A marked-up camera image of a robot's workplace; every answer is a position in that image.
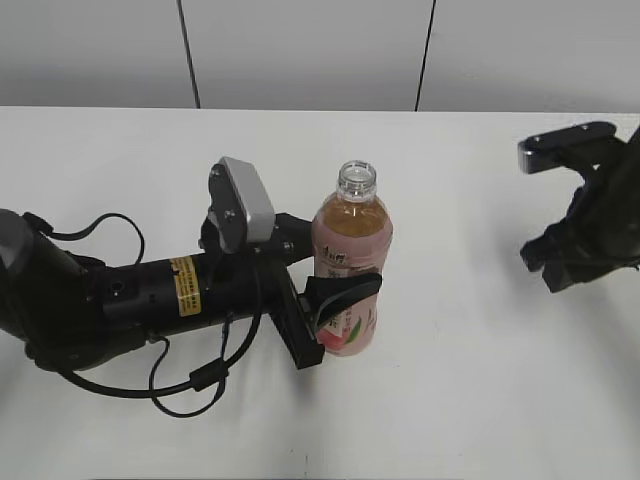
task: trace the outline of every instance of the tabletop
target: tabletop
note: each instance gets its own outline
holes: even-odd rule
[[[519,257],[580,181],[522,174],[517,142],[594,119],[626,140],[640,117],[0,108],[0,205],[58,231],[125,213],[147,260],[198,251],[208,172],[224,155],[254,163],[277,211],[308,219],[340,165],[367,160],[395,227],[363,353],[296,371],[264,317],[225,396],[195,419],[82,391],[0,333],[0,477],[640,478],[640,277],[552,295]],[[105,222],[65,247],[124,265],[136,242]],[[299,288],[312,269],[290,269]],[[230,348],[249,323],[232,326]],[[219,327],[176,336],[158,384],[183,381],[219,342]],[[84,375],[144,388],[160,350]]]

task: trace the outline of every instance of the plastic bottle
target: plastic bottle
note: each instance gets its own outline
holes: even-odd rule
[[[313,220],[315,275],[348,277],[381,272],[391,245],[393,225],[376,196],[376,171],[368,163],[346,163],[336,192]],[[336,315],[317,334],[326,350],[339,356],[361,352],[373,338],[377,295]]]

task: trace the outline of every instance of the white wall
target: white wall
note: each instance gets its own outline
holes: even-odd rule
[[[185,0],[203,107],[413,110],[430,0]]]
[[[440,0],[421,110],[640,111],[637,0]]]
[[[174,0],[0,0],[0,105],[192,107]]]
[[[205,108],[413,110],[432,0],[183,0]],[[638,0],[440,0],[421,110],[640,111]],[[0,0],[0,105],[194,106],[175,0]]]

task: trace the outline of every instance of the robotic arm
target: robotic arm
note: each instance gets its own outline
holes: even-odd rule
[[[640,129],[628,143],[615,132],[593,122],[519,144],[525,173],[565,167],[584,179],[565,218],[520,252],[530,271],[543,270],[551,292],[640,264]]]
[[[81,232],[61,234],[33,214],[0,210],[0,328],[24,341],[27,355],[40,368],[94,393],[151,398],[161,409],[159,397],[218,383],[213,405],[264,313],[271,316],[297,368],[321,363],[324,347],[315,332],[335,314],[376,294],[382,278],[309,277],[304,293],[298,294],[287,266],[312,255],[310,222],[276,215],[250,163],[223,158],[211,169],[209,191],[212,204],[199,241],[203,253],[148,263],[141,262],[142,234],[123,215],[103,215]],[[78,240],[109,217],[136,228],[141,250],[135,264],[108,267],[49,240]],[[247,338],[224,358],[231,322],[250,316]],[[145,390],[105,387],[76,373],[157,340],[166,345],[161,360],[167,336],[217,324],[223,324],[220,357],[191,372],[182,384],[155,388],[159,361]]]

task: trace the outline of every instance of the clear bottle neck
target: clear bottle neck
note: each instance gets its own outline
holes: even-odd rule
[[[352,203],[368,203],[376,198],[376,170],[367,162],[345,163],[338,174],[336,193]]]

